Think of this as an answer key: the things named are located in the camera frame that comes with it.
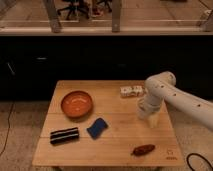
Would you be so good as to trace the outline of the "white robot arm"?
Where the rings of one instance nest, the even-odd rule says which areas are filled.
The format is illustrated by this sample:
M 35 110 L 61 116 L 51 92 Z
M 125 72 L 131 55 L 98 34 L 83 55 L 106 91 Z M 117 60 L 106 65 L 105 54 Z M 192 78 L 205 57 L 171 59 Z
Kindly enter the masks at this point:
M 213 131 L 213 103 L 184 92 L 175 87 L 176 77 L 166 71 L 145 80 L 146 94 L 138 101 L 138 115 L 141 119 L 154 116 L 166 101 L 180 111 L 193 117 Z

